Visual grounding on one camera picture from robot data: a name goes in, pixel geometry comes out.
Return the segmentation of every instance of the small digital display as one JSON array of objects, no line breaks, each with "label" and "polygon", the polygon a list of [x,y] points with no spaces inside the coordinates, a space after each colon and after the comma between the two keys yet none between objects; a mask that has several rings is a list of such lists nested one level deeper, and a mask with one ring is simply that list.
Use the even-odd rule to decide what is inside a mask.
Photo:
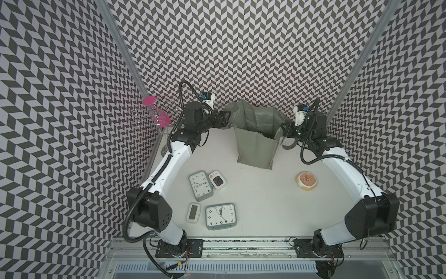
[{"label": "small digital display", "polygon": [[223,184],[223,179],[221,179],[220,176],[216,176],[216,177],[213,179],[213,181],[214,181],[214,183],[215,183],[217,186],[220,186],[221,184]]},{"label": "small digital display", "polygon": [[197,207],[196,205],[192,205],[192,208],[190,209],[189,219],[193,220],[195,219],[195,214],[197,213]]}]

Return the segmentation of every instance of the clock face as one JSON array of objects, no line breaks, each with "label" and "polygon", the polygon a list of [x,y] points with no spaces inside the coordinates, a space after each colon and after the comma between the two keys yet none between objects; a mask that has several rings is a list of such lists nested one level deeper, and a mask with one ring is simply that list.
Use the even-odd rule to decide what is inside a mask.
[{"label": "clock face", "polygon": [[210,194],[212,191],[212,186],[209,184],[209,180],[204,171],[189,176],[189,181],[196,199]]},{"label": "clock face", "polygon": [[206,208],[207,227],[230,227],[237,222],[233,204],[212,205]]}]

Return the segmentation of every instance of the checkered wall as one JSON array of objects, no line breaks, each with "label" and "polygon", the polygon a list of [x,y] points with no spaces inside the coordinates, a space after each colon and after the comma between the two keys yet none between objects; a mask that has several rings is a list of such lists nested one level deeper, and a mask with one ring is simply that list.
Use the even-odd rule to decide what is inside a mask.
[{"label": "checkered wall", "polygon": [[[108,0],[148,92],[178,106],[182,79],[291,115],[328,110],[387,0]],[[186,94],[186,102],[192,95]]]},{"label": "checkered wall", "polygon": [[0,278],[94,276],[153,127],[91,0],[0,1]]},{"label": "checkered wall", "polygon": [[408,278],[446,278],[445,3],[402,2],[330,124],[400,198],[387,237]]}]

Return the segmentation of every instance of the white digital timer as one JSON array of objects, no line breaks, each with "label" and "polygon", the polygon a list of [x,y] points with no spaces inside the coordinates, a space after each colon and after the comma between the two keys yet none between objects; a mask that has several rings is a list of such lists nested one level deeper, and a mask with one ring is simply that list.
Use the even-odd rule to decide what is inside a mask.
[{"label": "white digital timer", "polygon": [[189,211],[187,212],[186,221],[195,224],[198,222],[200,217],[201,205],[198,203],[191,203],[189,206]]},{"label": "white digital timer", "polygon": [[224,180],[223,176],[220,174],[219,171],[213,171],[209,175],[209,179],[211,180],[212,185],[216,189],[221,189],[226,185],[226,180]]}]

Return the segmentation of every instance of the red wire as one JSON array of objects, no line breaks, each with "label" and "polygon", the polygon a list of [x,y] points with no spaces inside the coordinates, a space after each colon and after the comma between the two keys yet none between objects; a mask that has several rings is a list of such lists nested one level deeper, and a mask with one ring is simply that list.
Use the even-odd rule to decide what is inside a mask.
[{"label": "red wire", "polygon": [[190,254],[190,246],[189,246],[189,253],[187,253],[187,255],[186,255],[186,262],[184,263],[185,265],[184,265],[184,271],[186,271],[186,268],[187,268],[187,260],[189,259],[189,254]]}]

